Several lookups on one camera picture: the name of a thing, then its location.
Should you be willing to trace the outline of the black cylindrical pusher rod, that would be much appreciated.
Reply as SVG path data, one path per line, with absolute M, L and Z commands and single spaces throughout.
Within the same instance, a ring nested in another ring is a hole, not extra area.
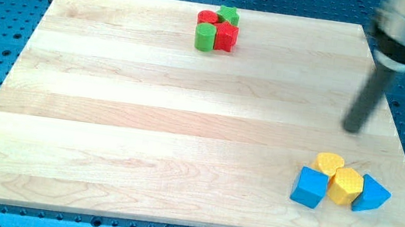
M 381 63 L 376 64 L 375 70 L 344 117 L 342 126 L 345 131 L 355 134 L 363 128 L 395 78 L 394 70 Z

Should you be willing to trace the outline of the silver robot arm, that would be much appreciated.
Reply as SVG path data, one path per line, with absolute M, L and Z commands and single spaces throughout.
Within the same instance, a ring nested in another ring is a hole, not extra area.
M 343 129 L 358 133 L 394 79 L 405 73 L 405 0 L 382 0 L 372 19 L 375 69 L 343 119 Z

